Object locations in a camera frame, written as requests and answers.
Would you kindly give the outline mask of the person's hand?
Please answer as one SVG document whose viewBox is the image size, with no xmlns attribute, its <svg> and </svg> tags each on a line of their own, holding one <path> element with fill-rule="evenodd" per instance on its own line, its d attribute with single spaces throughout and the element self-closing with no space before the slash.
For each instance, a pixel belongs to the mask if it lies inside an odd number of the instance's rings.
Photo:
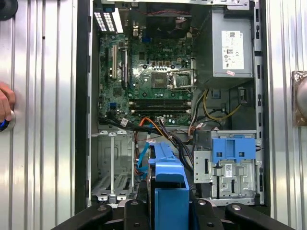
<svg viewBox="0 0 307 230">
<path fill-rule="evenodd" d="M 12 120 L 12 109 L 15 105 L 15 93 L 8 85 L 0 83 L 0 121 Z"/>
</svg>

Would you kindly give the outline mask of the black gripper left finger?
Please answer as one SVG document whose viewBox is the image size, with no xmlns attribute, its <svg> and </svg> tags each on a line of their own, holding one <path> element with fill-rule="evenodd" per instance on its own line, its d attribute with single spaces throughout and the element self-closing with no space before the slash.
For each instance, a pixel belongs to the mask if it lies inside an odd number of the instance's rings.
<svg viewBox="0 0 307 230">
<path fill-rule="evenodd" d="M 141 200 L 124 201 L 123 207 L 95 204 L 63 223 L 55 230 L 149 230 L 147 205 Z"/>
</svg>

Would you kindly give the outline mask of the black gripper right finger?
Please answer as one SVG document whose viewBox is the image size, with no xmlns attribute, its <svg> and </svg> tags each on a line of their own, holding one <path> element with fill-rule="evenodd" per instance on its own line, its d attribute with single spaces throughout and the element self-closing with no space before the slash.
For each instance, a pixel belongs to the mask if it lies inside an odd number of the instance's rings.
<svg viewBox="0 0 307 230">
<path fill-rule="evenodd" d="M 252 207 L 232 203 L 218 215 L 208 200 L 191 203 L 191 228 L 193 230 L 290 230 L 291 227 L 255 210 Z"/>
</svg>

